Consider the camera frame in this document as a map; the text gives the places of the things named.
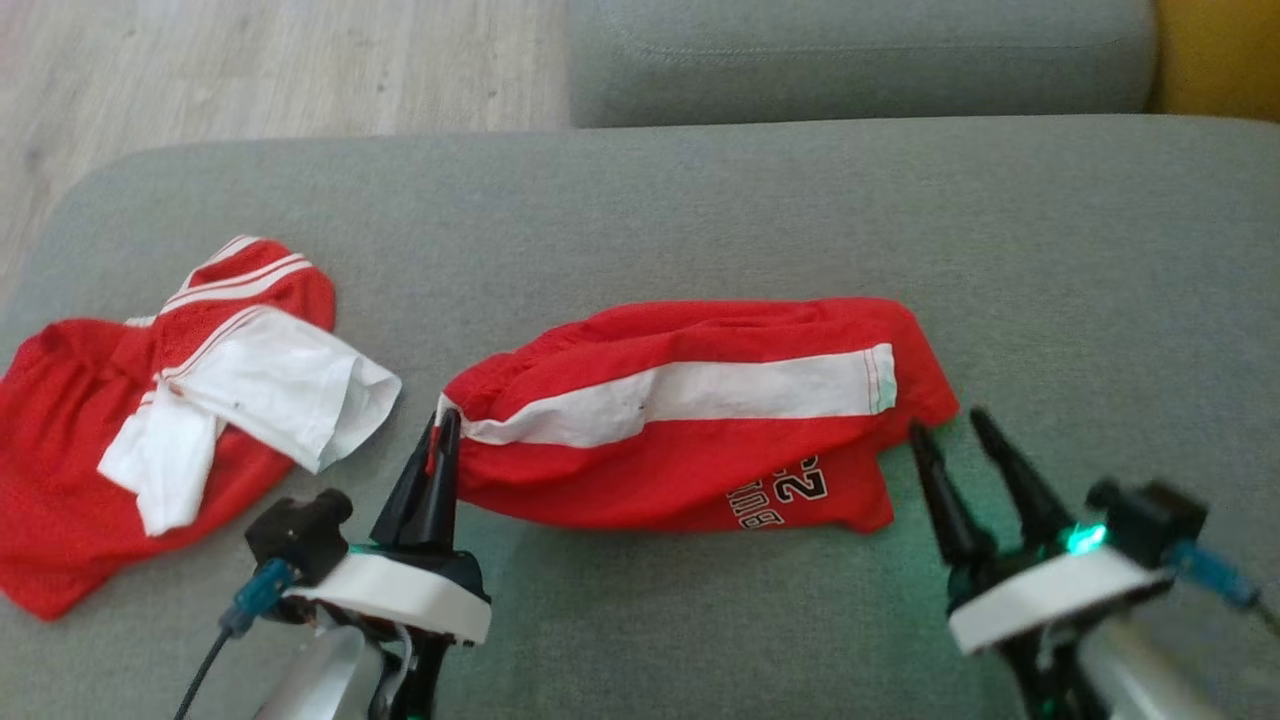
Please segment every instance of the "folded clothing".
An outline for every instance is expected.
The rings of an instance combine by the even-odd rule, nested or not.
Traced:
[[[55,619],[225,524],[292,462],[316,471],[353,450],[399,380],[333,323],[319,269],[242,236],[156,315],[63,320],[24,342],[0,380],[0,591]]]
[[[449,407],[462,500],[650,530],[873,532],[877,455],[959,411],[911,313],[864,297],[616,307],[463,372]]]

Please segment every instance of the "red fabric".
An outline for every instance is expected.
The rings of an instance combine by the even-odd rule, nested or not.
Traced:
[[[289,255],[279,242],[259,240],[201,266],[191,286],[251,278]],[[259,295],[193,301],[150,327],[72,319],[22,345],[0,380],[0,589],[13,602],[54,620],[120,569],[205,537],[284,477],[289,459],[227,428],[197,520],[148,538],[133,493],[96,470],[120,425],[155,388],[155,373],[180,364],[251,305],[333,328],[333,286],[307,265]]]
[[[648,421],[632,437],[589,448],[466,437],[468,423],[507,420],[530,402],[659,365],[771,363],[879,343],[893,348],[897,400],[877,415]],[[893,518],[877,455],[906,439],[913,418],[937,425],[959,411],[915,318],[876,299],[617,307],[489,357],[444,395],[467,420],[462,500],[538,523],[602,529],[844,523],[873,532]]]

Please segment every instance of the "mustard yellow fabric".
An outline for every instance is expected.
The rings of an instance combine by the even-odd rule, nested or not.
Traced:
[[[1158,111],[1280,122],[1280,0],[1158,0]]]

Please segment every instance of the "blue connector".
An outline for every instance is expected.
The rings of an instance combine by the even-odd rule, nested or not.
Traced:
[[[1212,591],[1236,610],[1253,607],[1262,593],[1234,565],[1190,541],[1174,546],[1170,565],[1179,577]]]
[[[233,638],[242,638],[259,615],[275,607],[297,579],[297,573],[279,557],[269,560],[244,587],[236,593],[232,606],[218,619],[218,624]]]

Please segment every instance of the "gray ottoman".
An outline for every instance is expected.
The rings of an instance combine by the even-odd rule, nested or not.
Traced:
[[[338,334],[404,379],[369,445],[274,493],[351,493],[358,538],[444,383],[544,328],[639,300],[892,297],[1073,509],[1103,473],[1169,475],[1213,501],[1204,539],[1280,593],[1276,156],[1275,126],[1146,115],[161,150],[61,202],[0,363],[50,320],[152,313],[227,238],[276,234],[334,279]],[[975,439],[941,442],[1012,542]],[[872,537],[576,533],[463,507],[494,621],[445,661],[439,716],[1007,717],[996,667],[947,635],[909,454],[882,465],[897,520]],[[0,717],[172,716],[252,569],[247,521],[52,625],[0,602]],[[1253,623],[1193,591],[1143,620],[1234,716],[1275,716],[1280,646]],[[252,716],[305,638],[262,623],[229,644],[193,717]]]
[[[1134,113],[1151,0],[571,0],[580,127]]]

